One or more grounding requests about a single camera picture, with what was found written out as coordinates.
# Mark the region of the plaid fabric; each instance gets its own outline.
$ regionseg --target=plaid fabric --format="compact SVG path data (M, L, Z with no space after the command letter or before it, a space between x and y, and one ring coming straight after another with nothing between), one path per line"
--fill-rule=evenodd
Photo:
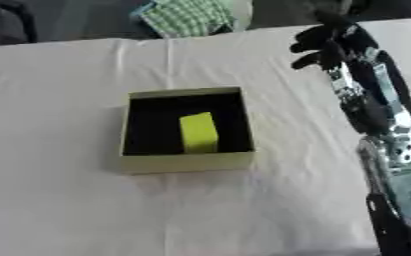
M207 36L234 18L219 0L169 0L143 11L141 18L164 38Z

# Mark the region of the table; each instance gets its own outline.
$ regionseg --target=table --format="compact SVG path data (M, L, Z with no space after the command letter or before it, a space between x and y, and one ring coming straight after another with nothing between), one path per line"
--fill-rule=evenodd
M365 23L411 88L411 20ZM371 255L359 139L304 27L0 47L0 256ZM126 93L241 86L253 168L128 176Z

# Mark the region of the black glove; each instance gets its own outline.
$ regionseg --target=black glove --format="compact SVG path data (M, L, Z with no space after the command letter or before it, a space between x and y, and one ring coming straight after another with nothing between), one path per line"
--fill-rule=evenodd
M362 59L368 58L371 50L378 50L378 43L365 29L339 15L317 11L315 16L323 25L299 33L295 37L297 42L291 46L291 51L294 53L312 50L314 52L299 58L292 63L292 67L301 69L311 64L318 64L327 71L339 66L344 61L347 63L354 80L377 103L385 107L387 101L380 89L373 68L371 64L362 61ZM401 104L411 114L409 89L392 58L385 51L379 51L376 60L386 65Z

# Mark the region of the green checkered cloth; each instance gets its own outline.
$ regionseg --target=green checkered cloth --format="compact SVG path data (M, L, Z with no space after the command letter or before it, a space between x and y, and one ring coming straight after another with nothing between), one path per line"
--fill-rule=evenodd
M143 11L140 17L163 38L208 36L234 18L219 0L169 0Z

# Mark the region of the sponge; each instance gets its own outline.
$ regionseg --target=sponge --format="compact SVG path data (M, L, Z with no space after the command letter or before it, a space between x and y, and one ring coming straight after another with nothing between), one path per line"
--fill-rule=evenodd
M180 129L185 153L217 152L219 136L210 112L181 117Z

